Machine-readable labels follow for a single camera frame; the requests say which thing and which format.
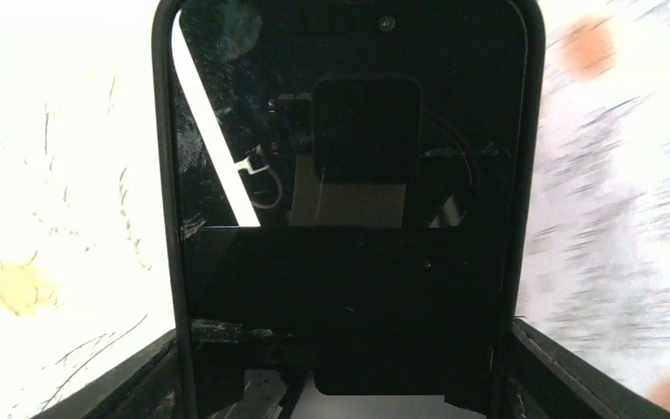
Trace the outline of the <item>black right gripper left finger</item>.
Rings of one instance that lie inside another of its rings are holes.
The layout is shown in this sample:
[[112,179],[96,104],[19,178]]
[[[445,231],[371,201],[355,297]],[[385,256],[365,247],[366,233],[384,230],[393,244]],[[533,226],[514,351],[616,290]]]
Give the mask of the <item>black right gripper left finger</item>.
[[171,330],[35,419],[181,418],[180,387]]

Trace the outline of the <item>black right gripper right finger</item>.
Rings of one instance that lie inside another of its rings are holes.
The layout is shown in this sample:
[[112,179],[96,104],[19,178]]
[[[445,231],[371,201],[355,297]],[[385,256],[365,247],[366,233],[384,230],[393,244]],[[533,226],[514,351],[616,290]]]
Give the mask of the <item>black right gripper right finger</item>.
[[521,319],[512,325],[507,418],[670,418]]

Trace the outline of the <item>black phone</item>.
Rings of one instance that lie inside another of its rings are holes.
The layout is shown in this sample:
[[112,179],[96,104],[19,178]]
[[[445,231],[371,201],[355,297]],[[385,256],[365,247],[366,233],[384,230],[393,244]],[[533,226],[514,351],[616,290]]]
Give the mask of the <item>black phone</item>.
[[161,1],[190,418],[504,418],[535,1]]

